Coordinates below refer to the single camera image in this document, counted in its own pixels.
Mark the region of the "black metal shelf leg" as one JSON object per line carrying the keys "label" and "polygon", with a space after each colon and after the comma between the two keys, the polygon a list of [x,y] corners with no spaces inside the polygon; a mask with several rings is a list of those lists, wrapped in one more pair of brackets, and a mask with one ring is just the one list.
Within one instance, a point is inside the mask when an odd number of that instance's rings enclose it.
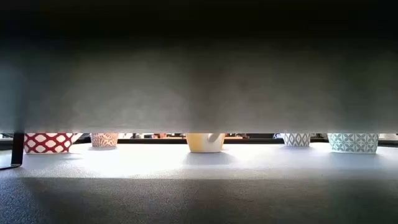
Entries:
{"label": "black metal shelf leg", "polygon": [[22,165],[24,155],[24,133],[14,133],[10,166],[0,167],[0,170],[14,169]]}

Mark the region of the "black table edge rail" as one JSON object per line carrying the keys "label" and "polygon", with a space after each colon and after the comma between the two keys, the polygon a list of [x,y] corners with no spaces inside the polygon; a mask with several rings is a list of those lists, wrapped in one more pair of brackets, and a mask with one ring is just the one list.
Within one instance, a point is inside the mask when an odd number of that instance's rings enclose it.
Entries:
{"label": "black table edge rail", "polygon": [[[185,139],[119,139],[118,144],[186,144]],[[282,139],[225,139],[225,144],[283,144]],[[0,139],[0,151],[11,150],[12,139]],[[398,147],[398,140],[379,140],[378,146]]]}

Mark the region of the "grey diamond pattern mug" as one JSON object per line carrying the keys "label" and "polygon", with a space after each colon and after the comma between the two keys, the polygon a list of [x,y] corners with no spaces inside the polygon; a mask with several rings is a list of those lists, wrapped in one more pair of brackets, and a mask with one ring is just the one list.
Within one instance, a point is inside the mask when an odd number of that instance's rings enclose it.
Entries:
{"label": "grey diamond pattern mug", "polygon": [[288,147],[308,147],[310,145],[310,133],[282,133],[284,144]]}

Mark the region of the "red white lattice mug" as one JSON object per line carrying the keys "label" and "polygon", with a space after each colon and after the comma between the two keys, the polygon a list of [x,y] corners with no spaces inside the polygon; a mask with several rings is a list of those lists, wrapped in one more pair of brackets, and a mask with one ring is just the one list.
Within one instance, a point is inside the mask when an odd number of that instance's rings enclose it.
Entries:
{"label": "red white lattice mug", "polygon": [[26,154],[65,154],[82,133],[25,133]]}

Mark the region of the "yellow mug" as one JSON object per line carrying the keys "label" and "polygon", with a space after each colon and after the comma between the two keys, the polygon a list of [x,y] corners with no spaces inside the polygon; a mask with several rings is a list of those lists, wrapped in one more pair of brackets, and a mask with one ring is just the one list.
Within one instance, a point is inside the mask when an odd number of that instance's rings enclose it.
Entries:
{"label": "yellow mug", "polygon": [[190,152],[219,153],[223,148],[225,133],[187,133]]}

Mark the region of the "grey shelf board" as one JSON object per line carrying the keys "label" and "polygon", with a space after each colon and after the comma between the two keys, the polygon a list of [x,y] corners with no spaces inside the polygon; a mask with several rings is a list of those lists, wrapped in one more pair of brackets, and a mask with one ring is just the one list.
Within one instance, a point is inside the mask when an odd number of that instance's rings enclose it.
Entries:
{"label": "grey shelf board", "polygon": [[398,0],[0,0],[0,132],[398,133]]}

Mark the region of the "green floral tile mug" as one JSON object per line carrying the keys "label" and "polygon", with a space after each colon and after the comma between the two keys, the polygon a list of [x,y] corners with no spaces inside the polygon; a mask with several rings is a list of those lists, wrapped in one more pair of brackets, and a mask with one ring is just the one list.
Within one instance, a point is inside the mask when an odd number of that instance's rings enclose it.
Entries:
{"label": "green floral tile mug", "polygon": [[370,133],[328,133],[333,152],[351,154],[375,154],[379,135]]}

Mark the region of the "pink leaf pattern mug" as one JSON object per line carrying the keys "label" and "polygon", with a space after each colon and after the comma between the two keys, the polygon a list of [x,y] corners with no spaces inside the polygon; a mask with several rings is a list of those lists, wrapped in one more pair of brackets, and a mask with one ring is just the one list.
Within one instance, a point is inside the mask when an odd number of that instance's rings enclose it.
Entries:
{"label": "pink leaf pattern mug", "polygon": [[114,147],[118,143],[118,133],[91,133],[93,147]]}

